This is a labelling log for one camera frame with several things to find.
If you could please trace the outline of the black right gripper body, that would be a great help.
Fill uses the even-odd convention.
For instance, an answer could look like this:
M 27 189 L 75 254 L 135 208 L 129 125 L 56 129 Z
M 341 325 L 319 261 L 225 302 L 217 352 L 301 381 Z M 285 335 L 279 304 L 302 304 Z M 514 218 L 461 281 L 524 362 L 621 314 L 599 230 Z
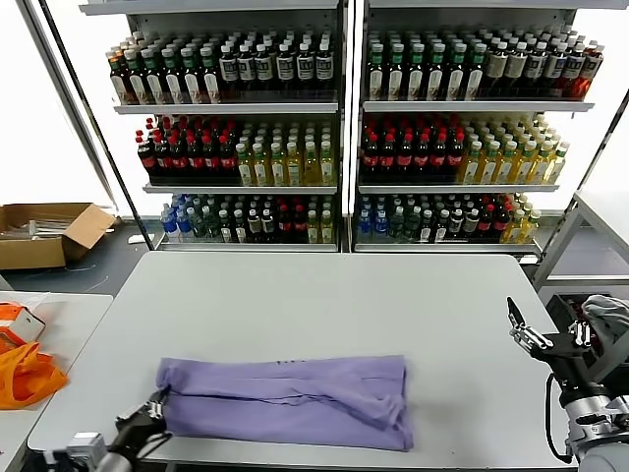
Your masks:
M 589 372 L 584 359 L 589 349 L 576 347 L 570 332 L 548 333 L 544 336 L 552 341 L 552 347 L 548 350 L 534 349 L 533 358 L 550 368 L 546 379 L 547 388 L 557 383 L 562 394 L 608 394 L 608 390 Z

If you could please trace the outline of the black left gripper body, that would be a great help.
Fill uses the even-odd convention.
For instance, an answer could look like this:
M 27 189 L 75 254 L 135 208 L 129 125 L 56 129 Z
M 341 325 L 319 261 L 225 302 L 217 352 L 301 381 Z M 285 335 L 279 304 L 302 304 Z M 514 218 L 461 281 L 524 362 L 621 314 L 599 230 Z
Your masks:
M 146 402 L 134 411 L 119 415 L 115 420 L 115 427 L 117 435 L 108 446 L 109 452 L 140 453 L 149 444 L 170 438 L 165 416 L 148 414 Z

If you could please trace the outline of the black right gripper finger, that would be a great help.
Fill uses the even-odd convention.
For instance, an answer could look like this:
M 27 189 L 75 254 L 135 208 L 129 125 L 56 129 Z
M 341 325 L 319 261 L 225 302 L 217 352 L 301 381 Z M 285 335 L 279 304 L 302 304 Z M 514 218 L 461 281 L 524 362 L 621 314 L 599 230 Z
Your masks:
M 548 350 L 552 347 L 552 341 L 528 325 L 515 301 L 507 298 L 508 319 L 512 324 L 509 331 L 514 341 L 525 351 Z
M 592 327 L 589 322 L 577 320 L 570 325 L 570 333 L 573 336 L 573 344 L 580 349 L 592 347 Z

